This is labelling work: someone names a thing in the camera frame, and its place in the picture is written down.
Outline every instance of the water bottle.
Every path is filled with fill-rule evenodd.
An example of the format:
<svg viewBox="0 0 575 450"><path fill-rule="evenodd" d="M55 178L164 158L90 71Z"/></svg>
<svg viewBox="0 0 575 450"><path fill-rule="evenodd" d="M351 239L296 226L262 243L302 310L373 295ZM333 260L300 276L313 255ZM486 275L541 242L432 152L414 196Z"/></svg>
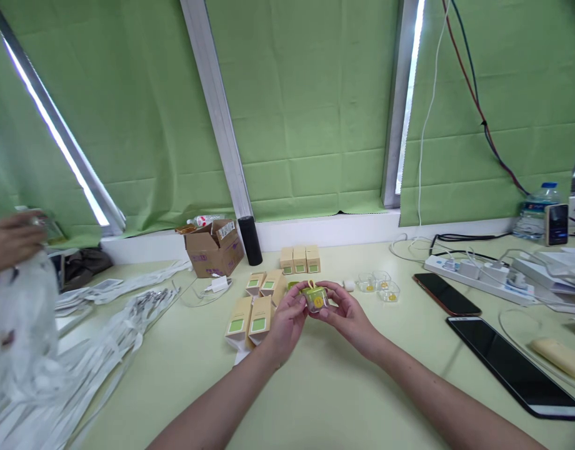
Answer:
<svg viewBox="0 0 575 450"><path fill-rule="evenodd" d="M539 191L527 196L521 217L512 230L513 236L534 241L544 236L546 218L544 208L561 202L556 186L556 183L543 183Z"/></svg>
<svg viewBox="0 0 575 450"><path fill-rule="evenodd" d="M196 216L191 220L187 221L187 224L194 224L197 227L203 227L210 225L215 220L221 220L225 218L225 214L210 214L208 216Z"/></svg>

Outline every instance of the phone screen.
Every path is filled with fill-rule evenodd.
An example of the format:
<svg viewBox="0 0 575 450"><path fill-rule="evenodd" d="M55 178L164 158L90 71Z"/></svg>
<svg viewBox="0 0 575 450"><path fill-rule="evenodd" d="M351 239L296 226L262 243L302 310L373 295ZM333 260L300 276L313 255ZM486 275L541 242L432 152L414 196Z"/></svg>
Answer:
<svg viewBox="0 0 575 450"><path fill-rule="evenodd" d="M448 323L513 395L527 405L575 407L575 400L478 317Z"/></svg>
<svg viewBox="0 0 575 450"><path fill-rule="evenodd" d="M449 312L460 316L481 314L481 310L467 297L450 286L441 276L434 273L415 274L421 286L429 291Z"/></svg>
<svg viewBox="0 0 575 450"><path fill-rule="evenodd" d="M551 206L548 211L548 243L566 244L569 239L569 205Z"/></svg>

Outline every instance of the power strip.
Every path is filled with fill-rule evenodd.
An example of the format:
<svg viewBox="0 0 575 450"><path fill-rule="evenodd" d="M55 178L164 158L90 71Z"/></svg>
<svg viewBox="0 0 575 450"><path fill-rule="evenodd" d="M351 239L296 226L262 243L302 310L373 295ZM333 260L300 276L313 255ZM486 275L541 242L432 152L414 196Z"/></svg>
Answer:
<svg viewBox="0 0 575 450"><path fill-rule="evenodd" d="M444 264L448 261L447 258L440 256L430 256L427 258L424 264L424 268L430 272L436 273L438 275L444 276L446 278L459 281L460 283L471 286L472 288L480 289L489 294L495 295L496 297L503 298L505 300L511 301L521 306L531 306L534 304L539 304L540 302L534 297L534 287L531 284L527 284L527 289L519 289L510 284L502 284L500 286L493 286L486 282L478 279L469 278L465 275L458 273L459 263L457 262L454 270L446 269Z"/></svg>

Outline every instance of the desk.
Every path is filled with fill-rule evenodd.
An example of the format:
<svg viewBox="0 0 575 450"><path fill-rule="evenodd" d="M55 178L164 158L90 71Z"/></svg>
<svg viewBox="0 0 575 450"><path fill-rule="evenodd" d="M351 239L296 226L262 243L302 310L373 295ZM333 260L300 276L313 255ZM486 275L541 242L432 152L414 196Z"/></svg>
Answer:
<svg viewBox="0 0 575 450"><path fill-rule="evenodd" d="M419 246L428 246L419 242ZM397 244L407 254L407 244ZM514 237L474 242L478 253L499 257L507 248L533 251L537 244ZM575 239L570 246L575 246ZM421 265L393 256L388 244L322 248L322 273L316 281L341 281L360 272L385 270L401 288L396 304L377 296L354 292L377 329L429 369L514 423L550 449L575 449L575 422L536 419L529 415L483 366L445 323L446 313L412 275ZM424 258L426 251L418 251ZM278 267L279 253L264 254L256 270ZM145 273L167 263L113 267L94 282ZM224 376L233 366L235 350L224 340L231 309L244 295L251 271L246 258L232 277L235 286L214 303L188 308L178 300L144 337L132 367L104 407L84 442L84 449L141 449L187 405ZM189 284L193 273L180 272L176 285ZM303 279L289 276L289 281ZM501 331L498 313L524 309L511 302L449 280L483 310L483 318ZM170 286L170 280L163 283ZM193 296L193 291L184 296ZM105 317L120 310L127 296L101 309L62 342L65 347L99 330ZM575 349L570 314L546 306L525 311L544 322L541 334ZM509 329L509 321L514 329ZM529 342L535 324L520 314L505 326L522 342ZM575 389L563 386L575 397ZM302 338L287 364L264 388L237 429L230 449L446 449L448 446L381 370L363 359L335 330L307 320Z"/></svg>

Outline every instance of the hand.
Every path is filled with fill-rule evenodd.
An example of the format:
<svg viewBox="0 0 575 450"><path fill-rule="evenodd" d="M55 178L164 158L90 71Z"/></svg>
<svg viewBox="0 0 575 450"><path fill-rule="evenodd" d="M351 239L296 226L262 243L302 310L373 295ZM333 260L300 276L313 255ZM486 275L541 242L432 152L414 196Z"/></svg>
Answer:
<svg viewBox="0 0 575 450"><path fill-rule="evenodd" d="M288 360L302 334L308 308L306 299L300 294L300 289L307 286L306 281L299 282L292 286L279 302L271 322L271 330L260 345L269 349L269 354L278 365Z"/></svg>
<svg viewBox="0 0 575 450"><path fill-rule="evenodd" d="M327 288L327 296L337 306L329 305L311 317L334 327L365 358L373 361L382 335L371 324L358 300L332 281L319 281L317 286Z"/></svg>
<svg viewBox="0 0 575 450"><path fill-rule="evenodd" d="M0 272L31 258L42 249L47 238L40 226L31 219L41 211L24 211L7 219L0 219Z"/></svg>

